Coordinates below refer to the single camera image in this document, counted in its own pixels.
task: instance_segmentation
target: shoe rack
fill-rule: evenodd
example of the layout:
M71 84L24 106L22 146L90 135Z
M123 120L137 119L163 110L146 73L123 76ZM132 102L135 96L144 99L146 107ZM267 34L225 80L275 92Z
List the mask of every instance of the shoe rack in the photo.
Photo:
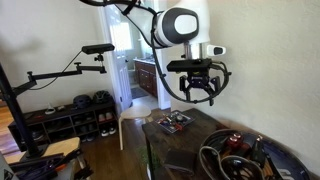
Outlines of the shoe rack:
M45 109L25 113L26 124L38 145L51 144L72 137L81 141L92 141L102 132L117 128L117 115L114 101L105 104L92 104L88 108L75 109L72 104L62 111L46 115ZM20 151L26 151L15 122L8 126Z

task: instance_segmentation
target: cabinet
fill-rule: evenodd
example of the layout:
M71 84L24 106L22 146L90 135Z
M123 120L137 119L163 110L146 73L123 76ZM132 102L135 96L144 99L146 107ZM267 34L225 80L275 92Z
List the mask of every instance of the cabinet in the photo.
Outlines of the cabinet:
M136 79L141 88L158 97L156 68L154 64L135 61Z
M84 109L75 109L72 104L65 107L65 110L50 115L46 115L45 110L24 114L26 124L38 145L51 144L76 136L82 140L89 136L93 139L103 130L109 130L107 128L110 126L114 128L117 126L118 118L113 100L105 104L92 104ZM16 123L12 122L8 128L20 151L27 150Z

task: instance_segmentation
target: black stand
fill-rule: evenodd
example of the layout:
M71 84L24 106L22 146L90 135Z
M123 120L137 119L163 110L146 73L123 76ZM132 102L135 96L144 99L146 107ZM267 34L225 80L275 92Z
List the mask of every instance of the black stand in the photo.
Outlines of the black stand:
M3 98L7 102L7 105L11 111L14 121L17 124L21 136L26 142L28 149L28 158L40 157L45 152L44 149L39 149L35 141L33 140L28 126L23 117L22 111L17 101L16 94L13 92L8 78L0 63L0 89L3 94Z
M86 54L94 54L98 53L98 57L95 58L95 61L103 61L103 52L105 51L113 51L114 46L112 44L100 44L93 46L83 46L82 51ZM80 75L82 71L99 71L100 74L107 73L105 67L102 66L80 66L81 63L75 63L76 69L75 71L63 71L58 73L49 73L49 74L40 74L40 75L32 75L32 72L28 72L29 82L22 84L21 86L12 89L9 80L2 68L0 63L0 90L3 95L3 99L7 102L7 105L11 111L14 121L17 124L17 128L25 140L27 146L27 152L22 159L30 159L37 158L44 154L46 151L47 145L37 146L34 139L31 136L31 133L28 129L28 126L23 117L23 113L17 101L17 96L31 87L37 84L36 80L48 79L48 78L57 78L62 76L72 76L72 75Z

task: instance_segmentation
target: stool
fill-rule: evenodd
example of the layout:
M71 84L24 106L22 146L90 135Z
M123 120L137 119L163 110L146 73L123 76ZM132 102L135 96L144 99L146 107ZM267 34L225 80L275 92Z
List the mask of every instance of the stool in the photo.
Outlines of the stool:
M145 105L135 105L132 106L125 111L123 111L120 115L118 124L119 124L119 138L120 138L120 150L123 150L123 140L122 140L122 121L125 119L137 119L143 118L144 123L146 122L146 118L151 115L151 110L149 107Z

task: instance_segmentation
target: black cable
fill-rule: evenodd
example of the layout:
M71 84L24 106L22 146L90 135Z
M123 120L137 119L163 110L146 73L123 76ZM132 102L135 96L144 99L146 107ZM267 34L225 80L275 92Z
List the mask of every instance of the black cable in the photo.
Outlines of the black cable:
M72 62L80 55L80 53L81 53L82 51L80 51L80 52L78 52L78 54L69 62L69 64L67 65L67 67L65 67L62 71L61 71L61 73L56 77L56 78L54 78L51 82L49 82L48 84L46 84L46 85L44 85L44 86L42 86L42 87L40 87L40 88L34 88L34 89L28 89L28 90L40 90L40 89L43 89L43 88L46 88L46 87L48 87L49 85L51 85L54 81L56 81L58 78L59 78L59 76L62 74L62 73L64 73L67 69L68 69L68 67L72 64Z

